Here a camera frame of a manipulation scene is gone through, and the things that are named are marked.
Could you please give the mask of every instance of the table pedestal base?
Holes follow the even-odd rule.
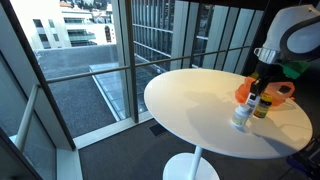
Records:
[[[194,158],[192,153],[180,153],[173,156],[166,164],[163,171],[163,180],[187,180],[190,177],[191,164]],[[218,180],[219,176],[211,164],[201,158],[196,173],[196,180]]]

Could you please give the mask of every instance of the white round table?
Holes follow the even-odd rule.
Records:
[[[183,69],[152,79],[144,93],[149,112],[163,127],[196,145],[195,154],[181,153],[166,164],[164,179],[219,179],[202,149],[248,159],[288,156],[312,137],[305,112],[292,100],[272,107],[263,119],[252,116],[241,130],[231,117],[236,89],[244,77],[223,71]]]

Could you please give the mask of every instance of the orange object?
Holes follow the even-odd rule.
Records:
[[[243,84],[235,92],[235,98],[238,103],[245,103],[250,92],[251,83],[255,79],[252,77],[246,77]],[[272,105],[278,106],[283,103],[287,98],[290,98],[295,90],[292,82],[272,82],[269,83],[265,93],[272,96]]]

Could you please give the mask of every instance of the table top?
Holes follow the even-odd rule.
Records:
[[[216,153],[249,158],[284,157],[301,150],[312,137],[311,122],[292,100],[252,116],[240,130],[231,117],[243,76],[217,70],[183,69],[152,79],[144,93],[153,117],[179,138]]]

